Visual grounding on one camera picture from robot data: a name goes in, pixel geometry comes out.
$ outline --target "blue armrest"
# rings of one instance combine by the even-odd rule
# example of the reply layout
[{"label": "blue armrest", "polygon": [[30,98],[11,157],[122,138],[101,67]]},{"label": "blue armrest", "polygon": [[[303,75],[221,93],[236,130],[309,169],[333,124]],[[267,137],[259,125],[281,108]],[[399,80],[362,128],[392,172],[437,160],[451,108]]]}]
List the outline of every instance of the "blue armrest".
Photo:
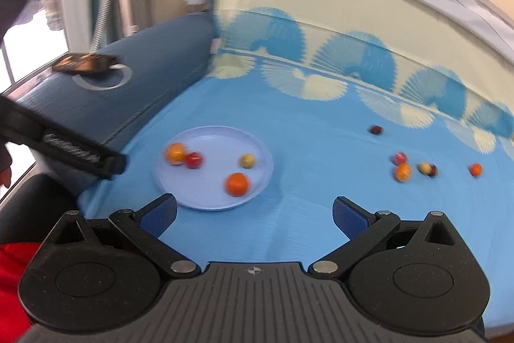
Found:
[{"label": "blue armrest", "polygon": [[[120,151],[159,110],[202,78],[209,64],[214,25],[208,13],[196,13],[156,25],[101,49],[121,57],[132,69],[130,81],[117,89],[90,91],[69,75],[55,74],[20,103],[92,140]],[[114,86],[120,74],[94,85]],[[34,153],[38,164],[72,193],[79,194],[95,180]]]}]

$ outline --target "ball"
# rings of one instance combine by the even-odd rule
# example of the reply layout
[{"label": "ball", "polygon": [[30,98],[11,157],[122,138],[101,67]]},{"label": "ball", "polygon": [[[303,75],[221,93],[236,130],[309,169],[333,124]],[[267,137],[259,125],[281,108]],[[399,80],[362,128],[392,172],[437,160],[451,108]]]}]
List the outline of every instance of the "ball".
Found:
[{"label": "ball", "polygon": [[225,181],[225,190],[232,196],[243,196],[250,188],[250,180],[242,173],[232,173]]},{"label": "ball", "polygon": [[182,164],[186,158],[186,148],[183,144],[173,143],[166,148],[164,155],[169,163]]},{"label": "ball", "polygon": [[239,164],[245,169],[251,169],[255,166],[255,156],[251,153],[243,154],[239,159]]},{"label": "ball", "polygon": [[435,164],[431,164],[430,165],[430,173],[428,174],[428,176],[433,178],[434,176],[437,176],[437,175],[438,175],[438,167]]},{"label": "ball", "polygon": [[204,164],[204,156],[202,156],[198,151],[189,153],[186,156],[186,166],[189,169],[198,169],[202,164]]},{"label": "ball", "polygon": [[394,177],[398,182],[406,182],[412,173],[411,167],[407,163],[399,164],[394,171]]},{"label": "ball", "polygon": [[420,164],[418,164],[418,171],[420,171],[424,175],[429,176],[430,172],[432,171],[432,166],[430,166],[430,164],[428,164],[427,162],[421,162]]},{"label": "ball", "polygon": [[482,165],[480,163],[474,163],[469,168],[469,173],[471,176],[477,178],[482,174]]},{"label": "ball", "polygon": [[372,125],[371,127],[369,127],[368,131],[371,134],[374,134],[375,136],[379,136],[380,134],[382,134],[384,132],[384,129],[382,127],[380,127],[379,125]]},{"label": "ball", "polygon": [[396,153],[394,156],[393,156],[393,163],[396,164],[397,166],[399,166],[400,164],[402,163],[407,163],[407,155],[403,152],[400,152],[400,153]]}]

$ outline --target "yellow ball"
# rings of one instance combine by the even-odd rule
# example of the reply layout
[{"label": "yellow ball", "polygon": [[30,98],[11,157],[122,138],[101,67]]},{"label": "yellow ball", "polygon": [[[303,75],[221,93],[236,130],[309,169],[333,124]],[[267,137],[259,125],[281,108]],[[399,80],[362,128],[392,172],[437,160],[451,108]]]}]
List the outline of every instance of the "yellow ball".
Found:
[{"label": "yellow ball", "polygon": [[423,173],[424,175],[430,175],[430,172],[432,171],[432,167],[427,162],[422,162],[418,165],[418,170]]},{"label": "yellow ball", "polygon": [[255,156],[251,153],[246,153],[239,159],[239,164],[245,169],[250,169],[255,166]]}]

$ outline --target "orange ball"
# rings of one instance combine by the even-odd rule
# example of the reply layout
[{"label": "orange ball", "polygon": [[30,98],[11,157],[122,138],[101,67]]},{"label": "orange ball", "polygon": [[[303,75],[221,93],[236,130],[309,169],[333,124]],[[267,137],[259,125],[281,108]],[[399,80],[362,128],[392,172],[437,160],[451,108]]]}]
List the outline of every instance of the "orange ball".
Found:
[{"label": "orange ball", "polygon": [[480,163],[474,163],[469,168],[469,173],[473,177],[479,177],[482,174],[482,165]]},{"label": "orange ball", "polygon": [[166,148],[165,151],[166,159],[171,164],[182,164],[186,158],[186,148],[183,144],[173,143]]},{"label": "orange ball", "polygon": [[394,170],[394,177],[399,182],[406,182],[412,173],[412,168],[407,163],[399,164]]},{"label": "orange ball", "polygon": [[225,190],[232,196],[243,196],[250,188],[250,180],[242,173],[232,173],[225,181]]}]

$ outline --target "ribbed black surface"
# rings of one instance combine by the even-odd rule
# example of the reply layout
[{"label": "ribbed black surface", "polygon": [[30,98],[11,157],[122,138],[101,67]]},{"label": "ribbed black surface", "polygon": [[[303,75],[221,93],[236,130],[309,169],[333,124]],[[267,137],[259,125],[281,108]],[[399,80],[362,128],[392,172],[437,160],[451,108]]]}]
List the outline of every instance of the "ribbed black surface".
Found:
[{"label": "ribbed black surface", "polygon": [[373,324],[334,281],[312,279],[298,263],[212,263],[197,278],[172,282],[137,321],[95,336],[33,327],[22,342],[396,343],[479,342],[474,332],[410,337]]}]

